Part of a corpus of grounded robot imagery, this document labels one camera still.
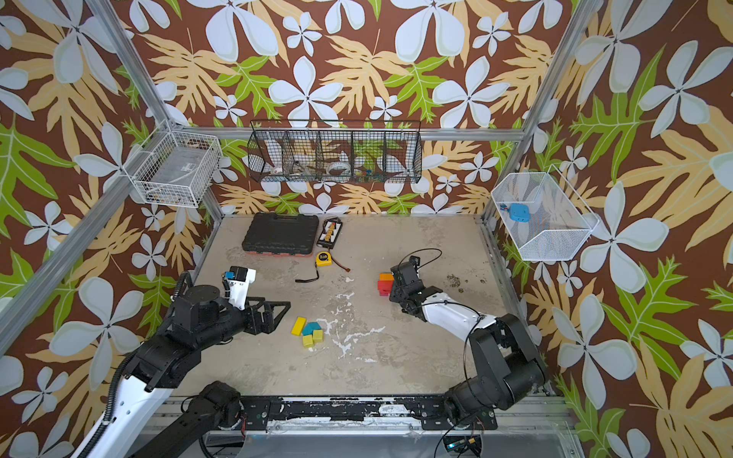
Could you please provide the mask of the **red block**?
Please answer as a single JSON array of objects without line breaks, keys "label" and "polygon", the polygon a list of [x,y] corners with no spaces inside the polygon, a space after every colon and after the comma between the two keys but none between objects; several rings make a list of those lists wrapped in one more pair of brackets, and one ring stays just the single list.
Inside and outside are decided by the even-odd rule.
[{"label": "red block", "polygon": [[393,280],[379,280],[377,282],[377,290],[380,296],[389,297],[393,287]]}]

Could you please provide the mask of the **yellow rectangular block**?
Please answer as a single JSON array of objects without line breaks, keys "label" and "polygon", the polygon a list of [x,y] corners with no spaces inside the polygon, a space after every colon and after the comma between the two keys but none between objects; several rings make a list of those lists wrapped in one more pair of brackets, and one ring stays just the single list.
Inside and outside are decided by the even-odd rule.
[{"label": "yellow rectangular block", "polygon": [[294,336],[301,336],[306,325],[307,319],[304,317],[298,317],[292,327],[291,334]]}]

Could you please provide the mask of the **teal block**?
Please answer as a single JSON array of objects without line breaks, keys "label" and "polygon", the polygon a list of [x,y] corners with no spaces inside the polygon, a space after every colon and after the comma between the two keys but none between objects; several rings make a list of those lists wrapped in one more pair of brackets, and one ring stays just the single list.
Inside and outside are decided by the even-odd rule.
[{"label": "teal block", "polygon": [[311,322],[307,323],[302,331],[303,336],[312,335],[314,331],[321,330],[321,326],[318,323]]}]

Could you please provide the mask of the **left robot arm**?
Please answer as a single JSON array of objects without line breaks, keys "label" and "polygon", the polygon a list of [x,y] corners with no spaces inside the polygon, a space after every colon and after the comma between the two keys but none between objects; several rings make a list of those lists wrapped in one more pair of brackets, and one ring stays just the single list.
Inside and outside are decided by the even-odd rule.
[{"label": "left robot arm", "polygon": [[248,293],[256,272],[233,266],[221,286],[194,284],[179,277],[169,310],[156,331],[128,353],[113,375],[103,414],[74,452],[76,457],[178,457],[209,431],[233,427],[241,419],[241,395],[223,382],[209,384],[188,410],[137,452],[135,440],[210,347],[235,336],[273,333],[290,311]]}]

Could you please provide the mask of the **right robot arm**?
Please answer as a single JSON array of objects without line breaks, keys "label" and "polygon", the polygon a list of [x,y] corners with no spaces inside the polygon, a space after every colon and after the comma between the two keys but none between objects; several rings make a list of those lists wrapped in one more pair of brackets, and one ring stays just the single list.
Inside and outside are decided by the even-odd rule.
[{"label": "right robot arm", "polygon": [[463,305],[442,289],[426,286],[420,268],[416,256],[391,267],[389,300],[403,313],[447,330],[471,353],[476,375],[466,375],[443,395],[453,425],[488,425],[495,410],[508,410],[548,382],[547,366],[517,316],[486,315]]}]

